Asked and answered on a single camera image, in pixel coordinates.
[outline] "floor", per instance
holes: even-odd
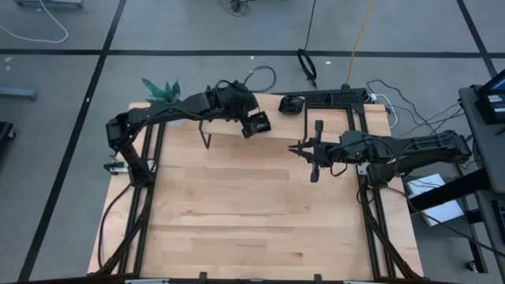
[[[178,79],[188,95],[223,78],[243,80],[251,68],[266,64],[278,76],[271,92],[312,90],[294,52],[305,45],[312,2],[257,0],[249,6],[245,16],[233,17],[218,0],[85,0],[83,9],[50,8],[69,31],[64,43],[27,42],[0,30],[0,85],[34,88],[39,97],[0,100],[0,121],[13,122],[17,130],[0,166],[0,282],[85,274],[110,179],[102,167],[111,154],[104,125],[130,102],[146,98],[141,78],[156,84]],[[307,50],[313,51],[319,89],[344,83],[367,6],[366,0],[316,1]],[[459,88],[483,84],[505,68],[505,38],[497,36],[504,9],[504,0],[377,0],[350,85],[384,80],[431,117],[456,103]],[[0,2],[0,25],[27,37],[62,36],[43,10],[11,1]],[[269,80],[259,74],[248,87],[262,88]],[[394,105],[411,108],[391,89],[371,87]],[[398,113],[393,136],[415,126],[409,114]],[[469,135],[464,116],[444,129]],[[430,132],[423,127],[409,135]],[[416,175],[433,173],[457,174],[451,165],[436,164]],[[32,245],[44,208],[55,201],[52,218],[42,218]],[[44,221],[48,227],[40,237]],[[416,217],[413,224],[429,278],[501,282],[491,253],[485,252],[488,274],[466,271],[468,241],[427,228]],[[477,231],[486,242],[484,227]]]

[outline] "green plant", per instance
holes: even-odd
[[[179,80],[175,81],[174,86],[170,87],[170,84],[167,82],[165,84],[165,89],[161,89],[156,87],[151,81],[142,78],[142,82],[151,92],[149,96],[152,99],[146,99],[151,104],[173,104],[178,101],[181,96],[181,86],[179,86]]]

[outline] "black strap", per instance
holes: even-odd
[[[314,63],[312,63],[312,60],[307,55],[305,50],[298,49],[297,55],[298,55],[298,61],[300,62],[301,68],[303,69],[303,72],[307,76],[307,80],[312,81],[312,86],[314,86],[314,88],[317,88],[317,84],[316,84],[317,71],[316,71],[316,67],[314,66]],[[305,62],[303,62],[303,59],[301,58],[302,55],[305,57],[305,60],[309,64],[310,71],[309,71],[309,69],[307,69],[307,65],[305,64]]]
[[[200,272],[200,277],[198,278],[198,284],[207,283],[207,272]]]
[[[323,284],[323,276],[321,276],[321,275],[314,275],[314,283],[315,284]]]

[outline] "yellow cable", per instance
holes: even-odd
[[[356,39],[356,43],[354,44],[353,53],[350,56],[349,72],[347,73],[346,84],[349,84],[350,74],[353,72],[354,55],[356,54],[357,45],[360,43],[361,34],[365,30],[366,23],[368,22],[368,19],[370,18],[370,15],[372,14],[372,8],[373,8],[374,1],[375,0],[370,0],[370,5],[368,5],[368,12],[366,13],[366,17],[363,20],[363,24],[361,25],[361,30],[357,34],[357,39]]]

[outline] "white cable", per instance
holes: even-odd
[[[392,129],[393,127],[395,127],[397,124],[398,124],[398,115],[396,115],[396,111],[393,107],[393,105],[391,104],[391,102],[389,101],[389,99],[385,96],[385,95],[382,95],[382,94],[370,94],[370,97],[372,98],[372,101],[377,101],[377,97],[383,97],[387,100],[387,103],[389,103],[389,107],[391,108],[391,111],[393,112],[393,115],[395,116],[395,123],[391,126],[389,126],[390,129]]]
[[[60,40],[49,40],[49,39],[29,39],[29,38],[25,38],[23,36],[20,36],[20,35],[15,35],[13,34],[12,32],[10,32],[8,29],[4,28],[4,26],[0,25],[0,28],[4,31],[6,31],[8,34],[10,34],[11,36],[15,37],[15,38],[18,38],[18,39],[23,39],[23,40],[27,40],[27,41],[32,41],[32,42],[38,42],[38,43],[62,43],[64,42],[68,37],[69,37],[69,32],[67,32],[66,28],[63,27],[62,24],[60,24],[60,22],[58,22],[58,20],[56,20],[53,15],[51,15],[51,13],[49,13],[49,11],[47,10],[46,6],[44,5],[44,3],[42,2],[42,0],[39,0],[40,2],[40,5],[42,5],[42,8],[44,8],[44,10],[46,11],[47,15],[49,15],[49,17],[51,17],[55,22],[56,24],[58,24],[62,29],[63,31],[65,32],[65,37],[63,39],[60,39]]]

